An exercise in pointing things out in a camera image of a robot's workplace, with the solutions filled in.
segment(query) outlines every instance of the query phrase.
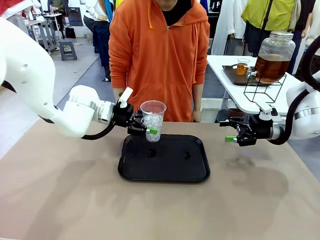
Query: tea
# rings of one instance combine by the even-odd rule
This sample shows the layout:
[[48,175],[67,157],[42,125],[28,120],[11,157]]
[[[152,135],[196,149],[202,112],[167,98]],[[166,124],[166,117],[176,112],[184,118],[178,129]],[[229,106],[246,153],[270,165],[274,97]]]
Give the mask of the tea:
[[237,75],[245,75],[247,71],[247,64],[243,62],[239,62],[236,67],[236,74]]
[[290,59],[284,58],[278,54],[261,54],[258,56],[255,64],[257,75],[256,80],[263,83],[274,83],[281,79],[290,64]]

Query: ice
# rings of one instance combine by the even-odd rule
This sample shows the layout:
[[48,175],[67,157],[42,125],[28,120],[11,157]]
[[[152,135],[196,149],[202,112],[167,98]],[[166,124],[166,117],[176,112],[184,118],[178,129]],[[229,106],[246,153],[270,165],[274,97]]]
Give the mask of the ice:
[[163,121],[164,118],[160,114],[147,114],[143,117],[144,125],[146,125],[148,128],[157,129],[157,134],[146,132],[145,137],[149,142],[155,143],[160,140]]

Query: gray stool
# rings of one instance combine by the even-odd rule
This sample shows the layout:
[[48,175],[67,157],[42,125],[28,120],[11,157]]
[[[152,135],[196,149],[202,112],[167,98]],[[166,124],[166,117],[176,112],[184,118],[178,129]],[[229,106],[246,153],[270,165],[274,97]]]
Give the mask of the gray stool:
[[[65,61],[67,58],[73,58],[73,60],[77,60],[78,57],[76,55],[74,44],[71,40],[61,39],[59,41],[60,51],[61,51],[61,60]],[[71,51],[65,51],[64,46],[70,46]]]

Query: drink dispenser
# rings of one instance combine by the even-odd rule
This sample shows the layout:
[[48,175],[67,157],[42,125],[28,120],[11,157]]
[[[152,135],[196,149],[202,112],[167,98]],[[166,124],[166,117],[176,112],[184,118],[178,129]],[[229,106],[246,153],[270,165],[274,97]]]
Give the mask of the drink dispenser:
[[254,70],[257,81],[274,83],[281,79],[288,69],[296,44],[293,33],[272,31],[261,45]]

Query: glass cup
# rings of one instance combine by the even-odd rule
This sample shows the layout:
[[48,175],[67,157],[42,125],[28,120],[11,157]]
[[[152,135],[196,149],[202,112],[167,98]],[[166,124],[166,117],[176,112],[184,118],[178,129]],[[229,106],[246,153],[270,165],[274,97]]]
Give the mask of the glass cup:
[[161,101],[150,100],[142,103],[140,109],[143,115],[143,124],[148,128],[145,133],[146,140],[151,143],[158,142],[167,106]]
[[239,58],[238,59],[238,65],[236,66],[236,74],[237,75],[245,75],[247,71],[247,66],[250,60],[245,58]]

